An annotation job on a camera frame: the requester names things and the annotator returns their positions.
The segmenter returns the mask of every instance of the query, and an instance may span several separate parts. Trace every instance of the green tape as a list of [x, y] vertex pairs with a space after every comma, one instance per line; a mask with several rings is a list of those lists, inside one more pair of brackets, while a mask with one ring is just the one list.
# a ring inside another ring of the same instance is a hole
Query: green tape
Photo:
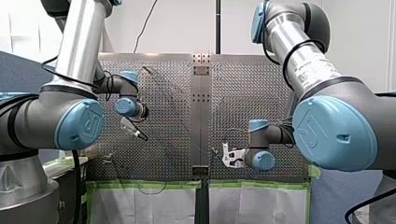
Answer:
[[281, 183], [261, 180], [210, 180], [210, 188], [239, 189], [242, 187], [254, 187], [263, 189], [309, 189], [309, 183]]
[[110, 180], [87, 182], [90, 189], [198, 189], [201, 187], [200, 181], [145, 181], [145, 180]]
[[317, 166], [308, 165], [308, 172], [309, 172], [309, 176], [314, 177], [315, 179], [320, 178], [321, 171]]

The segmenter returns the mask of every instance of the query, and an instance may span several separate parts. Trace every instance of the metal bracket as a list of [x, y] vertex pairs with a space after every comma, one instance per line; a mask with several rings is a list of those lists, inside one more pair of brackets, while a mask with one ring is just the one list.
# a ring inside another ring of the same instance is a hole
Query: metal bracket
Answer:
[[194, 66], [195, 76], [209, 76], [209, 66]]
[[208, 166], [192, 166], [193, 180], [207, 180], [209, 178]]

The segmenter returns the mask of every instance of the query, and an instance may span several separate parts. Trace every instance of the white object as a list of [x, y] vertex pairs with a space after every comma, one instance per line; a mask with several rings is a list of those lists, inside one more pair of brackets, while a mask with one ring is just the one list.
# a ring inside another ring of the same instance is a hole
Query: white object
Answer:
[[230, 168], [245, 168], [245, 153], [246, 149], [229, 150], [228, 143], [223, 143], [223, 157], [222, 161], [225, 166]]
[[120, 127], [125, 132], [132, 134], [135, 137], [138, 137], [140, 132], [134, 127], [134, 125], [126, 118], [122, 118], [120, 122]]

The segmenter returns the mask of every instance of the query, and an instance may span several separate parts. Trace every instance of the black wire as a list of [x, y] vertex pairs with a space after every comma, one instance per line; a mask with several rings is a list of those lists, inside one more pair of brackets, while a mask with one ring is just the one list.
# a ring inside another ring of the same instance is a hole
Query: black wire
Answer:
[[113, 88], [114, 88], [114, 76], [113, 76], [113, 74], [111, 74], [108, 71], [103, 71], [103, 72], [109, 74], [109, 77], [107, 78], [107, 81], [106, 81], [107, 93], [105, 94], [105, 100], [109, 101], [111, 98], [111, 94], [113, 92]]
[[389, 197], [389, 196], [391, 196], [393, 194], [396, 194], [396, 189], [391, 189], [390, 191], [387, 191], [385, 193], [377, 195], [377, 196], [375, 196], [375, 197], [373, 197], [373, 198], [371, 198], [371, 199], [369, 199], [367, 201], [364, 201], [362, 203], [359, 203], [359, 204], [353, 206], [352, 208], [350, 208], [349, 210], [346, 211], [346, 214], [344, 216], [344, 218], [346, 220], [346, 223], [347, 224], [351, 224], [351, 222], [349, 221], [349, 216], [352, 215], [353, 213], [355, 213], [358, 209], [361, 209], [364, 206], [369, 205], [370, 203], [378, 202], [378, 201], [380, 201], [382, 199], [385, 199], [385, 198], [387, 198], [387, 197]]
[[83, 84], [83, 85], [86, 85], [86, 86], [90, 86], [90, 87], [94, 88], [95, 90], [98, 89], [98, 86], [93, 85], [92, 83], [80, 81], [80, 80], [74, 79], [74, 78], [72, 78], [72, 77], [68, 77], [68, 76], [61, 75], [61, 74], [59, 74], [59, 73], [57, 73], [57, 72], [51, 70], [50, 68], [48, 68], [48, 67], [47, 67], [47, 64], [48, 64], [48, 63], [52, 63], [52, 62], [55, 61], [56, 59], [58, 59], [58, 56], [56, 56], [56, 57], [54, 57], [54, 58], [52, 58], [52, 59], [49, 59], [49, 60], [44, 61], [44, 62], [41, 64], [41, 68], [44, 69], [44, 70], [46, 70], [47, 72], [53, 74], [53, 75], [55, 75], [55, 76], [57, 76], [57, 77], [61, 77], [61, 78], [65, 79], [65, 80], [77, 82], [77, 83], [79, 83], [79, 84]]
[[315, 44], [320, 45], [321, 51], [322, 51], [322, 52], [324, 52], [325, 49], [326, 49], [325, 45], [324, 45], [321, 41], [316, 40], [316, 39], [307, 39], [307, 40], [305, 40], [305, 41], [303, 41], [303, 42], [301, 42], [301, 43], [299, 43], [299, 44], [296, 44], [296, 45], [289, 51], [289, 53], [286, 55], [285, 61], [283, 62], [283, 66], [282, 66], [283, 79], [285, 79], [286, 85], [288, 85], [288, 87], [289, 87], [292, 91], [294, 91], [294, 89], [293, 89], [293, 87], [291, 86], [291, 84], [290, 84], [290, 82], [289, 82], [289, 75], [288, 75], [288, 63], [289, 63], [289, 60], [290, 60], [290, 58], [291, 58], [291, 55], [293, 55], [293, 53], [294, 53], [295, 51], [297, 51], [297, 50], [300, 49], [301, 47], [306, 46], [306, 45], [308, 45], [308, 44], [310, 44], [310, 43], [315, 43]]
[[[146, 70], [146, 71], [153, 77], [153, 80], [155, 81], [155, 83], [157, 84], [157, 86], [160, 87], [161, 85], [157, 82], [157, 80], [156, 80], [155, 76], [153, 75], [153, 73], [152, 73], [146, 66], [143, 66], [142, 68], [143, 68], [144, 70]], [[161, 92], [162, 92], [163, 95], [165, 96], [166, 101], [169, 102], [169, 103], [171, 103], [171, 106], [173, 107], [173, 111], [177, 111], [175, 102], [172, 100], [172, 99], [173, 99], [172, 95], [170, 95], [170, 93], [164, 91], [162, 88], [161, 88]], [[192, 141], [192, 134], [191, 134], [191, 132], [190, 132], [190, 129], [189, 129], [189, 128], [187, 127], [187, 125], [183, 122], [183, 119], [180, 119], [180, 123], [181, 123], [181, 125], [183, 126], [183, 128], [186, 130], [187, 134], [189, 135], [189, 137], [190, 137], [190, 139], [191, 139], [191, 142], [192, 142], [192, 145], [193, 145], [195, 148], [197, 148], [198, 150], [200, 150], [202, 153], [204, 153], [204, 154], [206, 154], [206, 155], [209, 155], [207, 152], [203, 151], [200, 147], [198, 147], [197, 145], [195, 145], [195, 144], [193, 143], [193, 141]]]
[[141, 138], [141, 139], [143, 139], [144, 141], [147, 142], [147, 141], [149, 140], [148, 136], [147, 136], [145, 133], [143, 133], [139, 128], [137, 128], [137, 126], [134, 124], [134, 122], [133, 122], [130, 118], [127, 118], [127, 117], [125, 117], [125, 118], [128, 119], [129, 122], [131, 122], [132, 125], [134, 125], [134, 128], [135, 128], [137, 131], [140, 132], [140, 134], [139, 134], [137, 137], [139, 137], [139, 138]]
[[[118, 165], [115, 163], [115, 160], [111, 160], [111, 162], [114, 165], [114, 169], [115, 169], [116, 174], [117, 174], [117, 179], [120, 181], [120, 183], [121, 183], [121, 185], [123, 187], [123, 181], [122, 181], [122, 178], [120, 178], [120, 172], [119, 172], [119, 169], [118, 169]], [[157, 192], [147, 193], [147, 192], [142, 190], [142, 186], [140, 186], [139, 183], [135, 180], [134, 176], [131, 175], [131, 172], [130, 172], [128, 167], [121, 165], [120, 168], [123, 168], [123, 169], [125, 169], [127, 171], [128, 176], [131, 177], [131, 180], [137, 185], [137, 189], [142, 194], [145, 194], [145, 195], [158, 195], [158, 194], [162, 193], [166, 189], [166, 187], [168, 186], [168, 183], [165, 182], [163, 187], [160, 190], [158, 190]]]
[[[270, 62], [272, 62], [272, 63], [274, 63], [274, 64], [277, 64], [277, 65], [280, 65], [280, 63], [279, 62], [277, 62], [277, 61], [275, 61], [274, 59], [272, 59], [271, 57], [270, 57], [270, 55], [268, 54], [268, 51], [267, 51], [267, 47], [266, 47], [266, 41], [265, 41], [265, 30], [266, 30], [266, 27], [267, 27], [267, 24], [266, 24], [266, 15], [267, 15], [267, 8], [268, 8], [268, 6], [269, 6], [269, 2], [268, 3], [264, 3], [264, 12], [263, 12], [263, 16], [262, 16], [262, 49], [264, 50], [264, 54], [265, 54], [265, 57], [270, 61]], [[321, 42], [321, 41], [319, 41], [319, 40], [316, 40], [316, 39], [308, 39], [308, 40], [305, 40], [305, 41], [303, 41], [302, 43], [300, 43], [300, 44], [297, 44], [296, 46], [294, 46], [290, 51], [289, 51], [289, 53], [287, 54], [287, 56], [286, 56], [286, 58], [285, 58], [285, 61], [283, 62], [283, 67], [282, 67], [282, 74], [283, 74], [283, 79], [285, 80], [285, 82], [286, 82], [286, 85], [288, 85], [288, 87], [292, 90], [292, 91], [294, 91], [294, 88], [291, 86], [291, 84], [290, 84], [290, 82], [289, 82], [289, 79], [288, 79], [288, 63], [289, 63], [289, 59], [290, 59], [290, 57], [291, 57], [291, 55], [296, 51], [296, 50], [298, 50], [300, 47], [302, 47], [302, 46], [305, 46], [305, 45], [307, 45], [308, 43], [316, 43], [316, 44], [318, 44], [319, 46], [320, 46], [320, 48], [321, 48], [321, 51], [324, 53], [325, 51], [326, 51], [326, 46]]]
[[0, 108], [0, 109], [3, 109], [4, 107], [6, 107], [6, 106], [8, 106], [8, 105], [11, 105], [11, 104], [15, 104], [15, 105], [13, 105], [13, 106], [11, 106], [10, 108], [8, 108], [8, 109], [6, 109], [5, 111], [3, 111], [1, 114], [0, 114], [0, 118], [1, 117], [3, 117], [8, 111], [10, 111], [12, 108], [14, 108], [15, 106], [18, 106], [18, 105], [22, 105], [22, 104], [24, 104], [25, 102], [27, 102], [27, 101], [30, 101], [30, 100], [35, 100], [35, 99], [38, 99], [38, 95], [37, 94], [30, 94], [30, 95], [25, 95], [24, 97], [19, 97], [19, 98], [17, 98], [15, 101], [14, 100], [10, 100], [10, 101], [8, 101], [8, 102], [5, 102], [5, 104], [6, 105], [1, 105], [2, 107]]
[[[111, 74], [109, 71], [103, 71], [103, 72], [106, 73], [106, 74], [108, 74], [108, 78], [107, 78], [107, 81], [106, 81], [107, 93], [105, 94], [105, 100], [106, 100], [106, 101], [109, 101], [110, 98], [111, 98], [111, 95], [112, 95], [112, 93], [113, 93], [113, 91], [114, 91], [114, 77], [120, 77], [120, 78], [123, 78], [123, 79], [126, 79], [126, 78], [123, 77], [123, 76], [120, 76], [120, 75]], [[134, 85], [134, 86], [136, 87], [136, 89], [137, 89], [137, 92], [139, 92], [137, 86], [136, 86], [133, 82], [131, 82], [130, 80], [128, 80], [128, 81], [129, 81], [132, 85]]]
[[286, 144], [283, 144], [283, 146], [285, 146], [286, 148], [294, 148], [294, 146], [296, 145], [296, 143], [294, 141], [294, 138], [293, 138], [292, 134], [289, 133], [289, 131], [285, 128], [285, 127], [289, 127], [289, 128], [293, 128], [293, 127], [288, 125], [288, 124], [271, 124], [271, 125], [274, 125], [277, 128], [279, 128], [281, 133], [282, 133], [282, 135], [283, 135], [283, 133], [286, 133], [288, 135], [288, 137], [291, 139], [291, 145], [290, 146], [288, 146]]
[[142, 29], [142, 31], [140, 32], [140, 35], [139, 35], [139, 36], [137, 37], [137, 39], [136, 39], [136, 45], [134, 46], [134, 53], [136, 53], [137, 46], [139, 45], [139, 39], [140, 39], [140, 37], [142, 36], [142, 34], [145, 32], [146, 26], [147, 26], [148, 21], [149, 21], [149, 17], [151, 16], [151, 13], [152, 13], [152, 11], [154, 10], [155, 5], [157, 4], [157, 2], [158, 2], [158, 0], [155, 0], [154, 3], [152, 4], [151, 10], [149, 11], [148, 16], [146, 17], [145, 24], [143, 25], [143, 29]]
[[380, 92], [380, 93], [376, 93], [375, 95], [379, 96], [379, 97], [396, 97], [396, 92], [393, 92], [393, 91], [391, 91], [391, 92]]
[[269, 3], [264, 2], [264, 12], [262, 16], [262, 49], [264, 50], [265, 57], [274, 64], [280, 65], [279, 62], [275, 61], [274, 59], [271, 58], [271, 56], [268, 54], [267, 47], [266, 47], [266, 41], [265, 41], [265, 28], [267, 27], [266, 24], [266, 15], [267, 15], [267, 6], [269, 6]]
[[73, 161], [75, 164], [75, 176], [76, 176], [76, 203], [75, 203], [75, 213], [73, 217], [73, 224], [78, 224], [79, 212], [81, 210], [81, 168], [79, 167], [78, 152], [72, 150]]

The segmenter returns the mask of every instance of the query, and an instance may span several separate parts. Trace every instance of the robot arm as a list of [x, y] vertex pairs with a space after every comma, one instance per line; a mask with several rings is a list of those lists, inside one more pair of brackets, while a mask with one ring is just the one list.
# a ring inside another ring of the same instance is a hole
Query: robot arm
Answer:
[[322, 53], [329, 27], [312, 4], [266, 1], [256, 9], [252, 40], [275, 54], [299, 99], [292, 118], [296, 146], [325, 169], [394, 170], [396, 98], [376, 96], [336, 70]]
[[[113, 5], [76, 0], [67, 10], [53, 10], [59, 20], [67, 16], [53, 80], [38, 95], [0, 94], [0, 219], [6, 223], [57, 223], [58, 185], [47, 179], [38, 149], [91, 146], [104, 125], [95, 93], [119, 93], [116, 110], [128, 120], [141, 121], [149, 114], [138, 99], [137, 73], [105, 76], [97, 69], [104, 21]], [[102, 74], [96, 82], [95, 68], [96, 75]], [[27, 211], [32, 215], [21, 216]]]

